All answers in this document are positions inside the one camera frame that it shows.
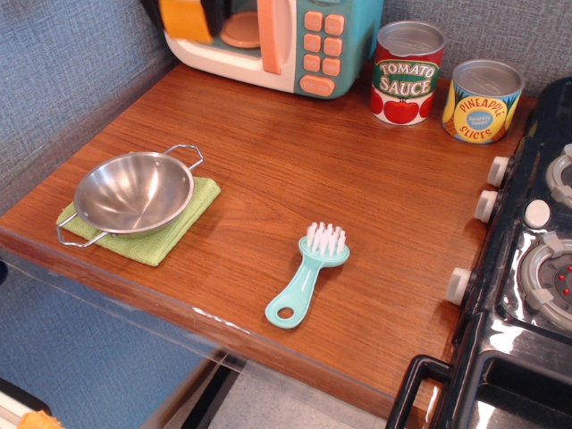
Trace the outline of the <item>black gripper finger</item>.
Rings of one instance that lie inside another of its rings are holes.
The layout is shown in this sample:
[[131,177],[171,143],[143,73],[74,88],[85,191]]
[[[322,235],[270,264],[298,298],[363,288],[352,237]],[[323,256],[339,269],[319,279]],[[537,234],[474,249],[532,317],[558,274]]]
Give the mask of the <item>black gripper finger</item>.
[[164,29],[158,0],[139,0],[148,18],[158,29]]
[[206,23],[212,37],[217,36],[231,16],[231,0],[201,0]]

